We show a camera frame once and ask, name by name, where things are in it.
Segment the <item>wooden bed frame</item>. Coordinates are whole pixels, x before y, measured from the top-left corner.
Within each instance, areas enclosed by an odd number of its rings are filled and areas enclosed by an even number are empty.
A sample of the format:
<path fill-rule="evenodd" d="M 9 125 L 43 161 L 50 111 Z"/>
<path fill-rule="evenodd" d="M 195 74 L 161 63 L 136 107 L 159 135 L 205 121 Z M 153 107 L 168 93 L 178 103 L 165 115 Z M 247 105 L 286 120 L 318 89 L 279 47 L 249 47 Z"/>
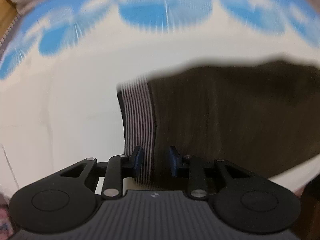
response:
<path fill-rule="evenodd" d="M 18 19 L 16 5 L 9 0 L 0 0 L 0 35 L 1 46 Z"/>

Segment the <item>dark brown corduroy pants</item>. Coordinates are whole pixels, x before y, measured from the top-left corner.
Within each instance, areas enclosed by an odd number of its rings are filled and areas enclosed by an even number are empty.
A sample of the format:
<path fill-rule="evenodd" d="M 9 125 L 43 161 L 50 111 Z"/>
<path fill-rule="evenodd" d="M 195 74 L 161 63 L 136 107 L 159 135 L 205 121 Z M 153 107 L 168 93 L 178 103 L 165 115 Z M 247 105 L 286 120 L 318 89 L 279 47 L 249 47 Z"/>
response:
<path fill-rule="evenodd" d="M 170 186 L 168 151 L 226 159 L 296 191 L 319 174 L 319 69 L 269 61 L 198 65 L 121 84 L 125 153 L 140 184 Z"/>

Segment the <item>blue white patterned bed sheet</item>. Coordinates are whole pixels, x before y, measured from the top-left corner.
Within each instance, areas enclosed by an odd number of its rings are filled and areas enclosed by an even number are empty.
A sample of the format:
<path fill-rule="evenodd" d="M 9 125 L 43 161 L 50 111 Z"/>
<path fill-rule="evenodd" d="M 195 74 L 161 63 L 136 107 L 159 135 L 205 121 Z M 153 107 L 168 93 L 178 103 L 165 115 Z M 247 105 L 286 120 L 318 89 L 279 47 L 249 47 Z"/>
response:
<path fill-rule="evenodd" d="M 124 149 L 120 83 L 199 62 L 319 63 L 307 0 L 48 0 L 1 50 L 1 193 Z"/>

